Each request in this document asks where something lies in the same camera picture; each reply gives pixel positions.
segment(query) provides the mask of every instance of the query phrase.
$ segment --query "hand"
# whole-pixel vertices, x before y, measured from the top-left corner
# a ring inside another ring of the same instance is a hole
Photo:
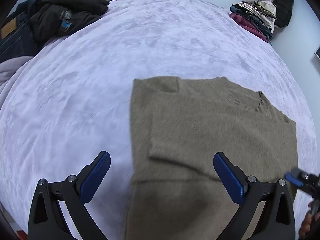
[[[313,201],[309,203],[308,207],[312,207]],[[320,217],[320,212],[315,215],[315,221],[317,222]],[[310,231],[310,224],[312,221],[311,214],[308,212],[301,223],[301,228],[299,229],[299,236],[305,236]]]

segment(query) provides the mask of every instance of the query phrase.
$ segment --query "stack of folded clothes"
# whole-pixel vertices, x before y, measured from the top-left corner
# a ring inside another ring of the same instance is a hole
[[[272,40],[276,6],[271,0],[240,2],[230,7],[230,17],[241,27],[265,42]]]

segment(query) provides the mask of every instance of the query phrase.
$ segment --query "red object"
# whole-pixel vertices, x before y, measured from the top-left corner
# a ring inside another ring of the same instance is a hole
[[[260,39],[262,39],[265,42],[268,42],[267,38],[247,19],[243,18],[241,15],[231,13],[230,17],[238,23],[242,28],[245,30],[251,32],[252,34],[256,35]]]
[[[28,240],[28,235],[22,230],[17,231],[17,235],[20,240]]]

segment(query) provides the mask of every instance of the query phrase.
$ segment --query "blue gripper pad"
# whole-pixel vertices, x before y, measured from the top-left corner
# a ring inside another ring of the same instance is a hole
[[[93,168],[90,167],[92,168],[91,172],[80,186],[79,199],[83,204],[92,200],[104,176],[107,174],[110,164],[110,154],[104,152],[103,156],[98,160],[95,166]]]
[[[291,173],[290,172],[287,172],[285,175],[284,175],[285,179],[287,181],[289,181],[290,183],[294,184],[296,187],[302,187],[303,186],[303,182],[301,182],[300,180],[292,177]]]
[[[241,205],[244,202],[244,189],[223,158],[216,153],[213,157],[213,167],[226,188],[231,200]]]

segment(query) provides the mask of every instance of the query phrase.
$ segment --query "black jacket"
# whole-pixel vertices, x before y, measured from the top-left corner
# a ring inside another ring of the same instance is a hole
[[[18,5],[6,23],[25,11],[35,41],[43,45],[53,36],[71,35],[100,19],[106,0],[28,0]]]
[[[289,25],[292,16],[292,7],[294,0],[273,0],[277,6],[275,25],[278,27],[286,27]]]

